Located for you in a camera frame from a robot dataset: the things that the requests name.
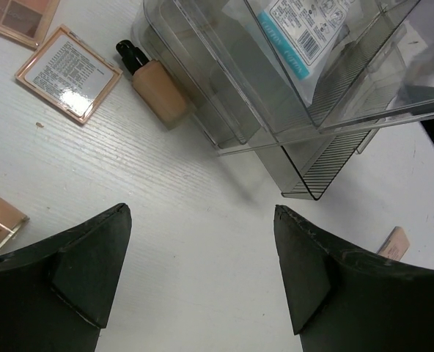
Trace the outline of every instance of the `eyeshadow palette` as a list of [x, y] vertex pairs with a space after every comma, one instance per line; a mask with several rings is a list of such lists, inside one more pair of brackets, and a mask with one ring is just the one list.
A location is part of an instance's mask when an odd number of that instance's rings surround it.
[[18, 82], [81, 125], [105, 100], [122, 71], [60, 26], [15, 74]]
[[0, 34], [37, 48], [60, 0], [0, 0]]

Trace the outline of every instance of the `blue label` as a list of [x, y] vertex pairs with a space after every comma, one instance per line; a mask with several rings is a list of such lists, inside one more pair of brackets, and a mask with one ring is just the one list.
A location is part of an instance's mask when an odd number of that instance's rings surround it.
[[273, 43], [277, 51], [284, 57], [285, 62], [290, 66], [297, 78], [300, 80], [305, 79], [310, 72], [306, 69], [301, 58], [295, 52], [292, 44], [287, 41], [286, 37], [281, 33], [279, 28], [277, 28], [276, 24], [266, 12], [261, 12], [258, 15], [258, 20], [271, 43]]

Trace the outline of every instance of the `white table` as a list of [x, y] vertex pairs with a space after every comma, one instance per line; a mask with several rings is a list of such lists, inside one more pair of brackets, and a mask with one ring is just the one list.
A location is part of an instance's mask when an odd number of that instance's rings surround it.
[[[65, 23], [116, 59], [140, 6], [62, 0], [51, 30]], [[166, 132], [128, 75], [78, 127], [14, 82], [30, 54], [0, 37], [0, 195], [32, 219], [5, 251], [129, 204], [133, 233], [97, 351], [301, 351], [273, 239], [278, 203], [373, 251], [403, 226], [403, 261], [434, 268], [434, 149], [419, 125], [381, 131], [320, 202], [283, 199], [253, 153], [217, 158], [191, 122]]]

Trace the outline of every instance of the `palette label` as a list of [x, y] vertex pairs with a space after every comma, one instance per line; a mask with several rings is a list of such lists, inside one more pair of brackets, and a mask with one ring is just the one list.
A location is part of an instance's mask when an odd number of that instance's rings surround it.
[[17, 81], [84, 125], [121, 78], [66, 26], [60, 26], [15, 74]]
[[85, 115], [113, 73], [66, 35], [32, 66], [25, 79], [78, 116]]

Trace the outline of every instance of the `plastic storage box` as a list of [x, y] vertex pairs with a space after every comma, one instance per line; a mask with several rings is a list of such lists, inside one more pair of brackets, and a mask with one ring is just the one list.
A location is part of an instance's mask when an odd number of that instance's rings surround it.
[[[274, 2], [293, 10], [314, 1]], [[243, 25], [224, 11], [228, 0], [144, 0], [132, 37], [182, 84], [219, 154], [254, 150], [283, 195], [319, 199], [378, 128], [434, 118], [434, 96], [395, 98], [407, 73], [402, 22], [419, 0], [356, 1], [311, 104], [251, 1], [240, 3]]]

